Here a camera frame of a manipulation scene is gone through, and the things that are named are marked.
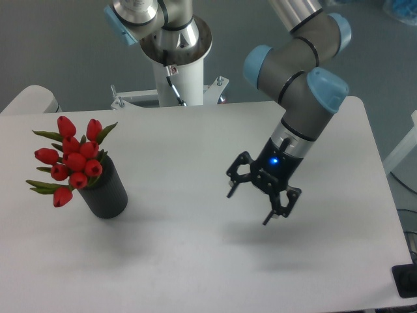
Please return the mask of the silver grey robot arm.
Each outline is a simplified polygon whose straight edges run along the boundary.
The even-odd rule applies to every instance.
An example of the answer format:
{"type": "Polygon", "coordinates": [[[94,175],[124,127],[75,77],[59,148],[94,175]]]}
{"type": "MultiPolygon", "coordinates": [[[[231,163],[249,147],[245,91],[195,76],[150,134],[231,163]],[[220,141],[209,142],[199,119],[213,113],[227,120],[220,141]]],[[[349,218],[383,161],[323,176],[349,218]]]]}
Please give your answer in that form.
{"type": "MultiPolygon", "coordinates": [[[[274,49],[260,45],[243,74],[285,111],[257,158],[243,152],[227,170],[231,189],[252,183],[268,195],[269,217],[287,217],[301,195],[289,180],[348,95],[348,85],[321,64],[346,48],[351,27],[318,1],[272,1],[292,39],[274,49]]],[[[104,16],[127,45],[139,44],[153,63],[161,106],[196,106],[208,97],[203,60],[212,46],[208,25],[191,1],[112,1],[104,16]]]]}

